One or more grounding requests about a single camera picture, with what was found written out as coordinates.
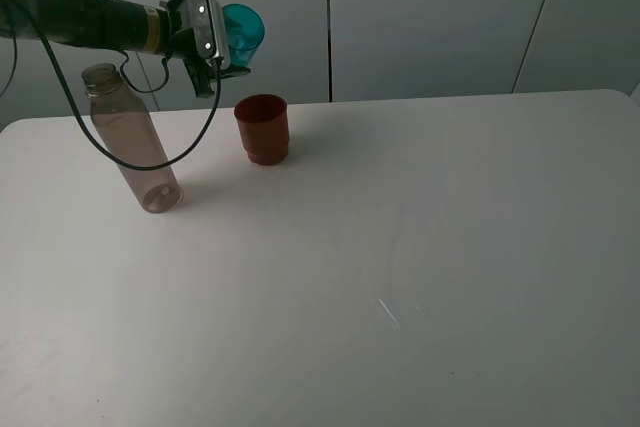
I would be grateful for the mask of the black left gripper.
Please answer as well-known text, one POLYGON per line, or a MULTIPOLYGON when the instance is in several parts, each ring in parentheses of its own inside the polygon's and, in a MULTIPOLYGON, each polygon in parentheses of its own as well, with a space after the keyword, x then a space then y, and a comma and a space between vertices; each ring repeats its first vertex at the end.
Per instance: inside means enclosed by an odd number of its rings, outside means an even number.
POLYGON ((214 66, 215 61, 205 60, 197 54, 186 0, 168 0, 164 9, 168 14, 169 21, 167 53, 183 61, 197 98, 210 98, 214 95, 215 89, 212 82, 242 77, 251 73, 251 69, 248 67, 231 65, 228 68, 221 68, 214 66))

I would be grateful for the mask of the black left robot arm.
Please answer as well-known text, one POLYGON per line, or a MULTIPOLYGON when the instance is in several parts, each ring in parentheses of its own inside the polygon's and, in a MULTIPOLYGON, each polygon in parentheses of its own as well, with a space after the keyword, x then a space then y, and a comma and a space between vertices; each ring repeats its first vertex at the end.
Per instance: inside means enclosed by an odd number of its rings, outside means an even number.
POLYGON ((213 95, 216 80, 249 73, 228 40, 235 27, 216 0, 167 0, 150 7, 125 0, 3 0, 4 37, 77 48, 131 51, 183 61, 195 94, 213 95))

